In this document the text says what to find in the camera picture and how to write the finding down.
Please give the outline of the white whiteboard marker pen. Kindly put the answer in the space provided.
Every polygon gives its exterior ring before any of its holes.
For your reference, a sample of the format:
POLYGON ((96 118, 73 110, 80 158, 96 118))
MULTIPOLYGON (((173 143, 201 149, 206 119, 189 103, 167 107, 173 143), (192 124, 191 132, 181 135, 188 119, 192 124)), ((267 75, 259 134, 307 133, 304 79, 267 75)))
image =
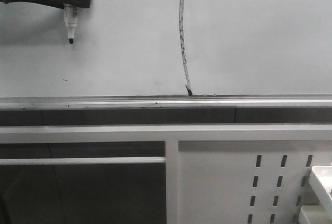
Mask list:
POLYGON ((64 23, 67 29, 67 38, 72 45, 75 39, 75 30, 78 24, 78 8, 64 4, 64 23))

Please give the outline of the large whiteboard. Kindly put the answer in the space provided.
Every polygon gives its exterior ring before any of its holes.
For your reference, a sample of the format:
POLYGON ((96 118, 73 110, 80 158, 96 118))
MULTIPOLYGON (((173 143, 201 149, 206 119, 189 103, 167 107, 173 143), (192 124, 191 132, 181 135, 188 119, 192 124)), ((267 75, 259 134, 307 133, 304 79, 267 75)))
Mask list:
POLYGON ((1 96, 330 94, 331 0, 93 0, 1 4, 1 96))

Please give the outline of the white perforated pegboard panel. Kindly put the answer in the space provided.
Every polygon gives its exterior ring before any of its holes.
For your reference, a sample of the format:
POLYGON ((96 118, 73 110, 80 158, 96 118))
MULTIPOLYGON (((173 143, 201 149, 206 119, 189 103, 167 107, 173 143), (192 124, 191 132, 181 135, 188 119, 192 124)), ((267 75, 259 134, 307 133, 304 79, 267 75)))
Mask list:
POLYGON ((180 223, 297 223, 330 141, 181 141, 180 223))

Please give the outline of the white plastic bin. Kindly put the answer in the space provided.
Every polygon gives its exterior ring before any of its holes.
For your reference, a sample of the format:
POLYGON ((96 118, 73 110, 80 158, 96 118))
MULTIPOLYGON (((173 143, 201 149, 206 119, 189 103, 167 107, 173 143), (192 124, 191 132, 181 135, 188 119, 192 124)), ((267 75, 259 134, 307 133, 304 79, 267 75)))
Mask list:
POLYGON ((313 166, 309 183, 320 201, 320 205, 331 217, 331 165, 313 166))
POLYGON ((330 224, 331 217, 321 205, 304 205, 299 214, 300 224, 330 224))

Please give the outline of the lower white plastic bin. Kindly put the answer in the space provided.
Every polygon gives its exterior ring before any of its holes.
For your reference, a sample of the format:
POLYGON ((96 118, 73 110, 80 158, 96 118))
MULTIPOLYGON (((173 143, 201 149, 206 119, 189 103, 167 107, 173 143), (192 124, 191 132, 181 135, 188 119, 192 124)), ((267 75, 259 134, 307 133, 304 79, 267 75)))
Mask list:
POLYGON ((304 205, 299 214, 300 224, 330 224, 331 217, 321 205, 304 205))

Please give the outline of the white metal rack frame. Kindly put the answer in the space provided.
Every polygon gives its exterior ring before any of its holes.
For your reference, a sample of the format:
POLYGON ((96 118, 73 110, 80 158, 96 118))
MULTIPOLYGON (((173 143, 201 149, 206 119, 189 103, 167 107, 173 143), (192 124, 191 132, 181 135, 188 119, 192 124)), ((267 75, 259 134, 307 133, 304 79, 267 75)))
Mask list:
POLYGON ((330 141, 329 124, 1 129, 1 223, 180 223, 181 141, 330 141))

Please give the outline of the aluminium whiteboard tray rail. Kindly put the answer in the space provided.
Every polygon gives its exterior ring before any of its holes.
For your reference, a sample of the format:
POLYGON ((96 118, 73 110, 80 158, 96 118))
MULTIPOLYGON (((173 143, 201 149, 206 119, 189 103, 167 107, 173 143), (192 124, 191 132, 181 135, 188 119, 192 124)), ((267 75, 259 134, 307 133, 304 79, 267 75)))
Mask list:
POLYGON ((154 96, 3 97, 2 111, 94 110, 121 108, 319 108, 331 107, 330 94, 236 94, 154 96))

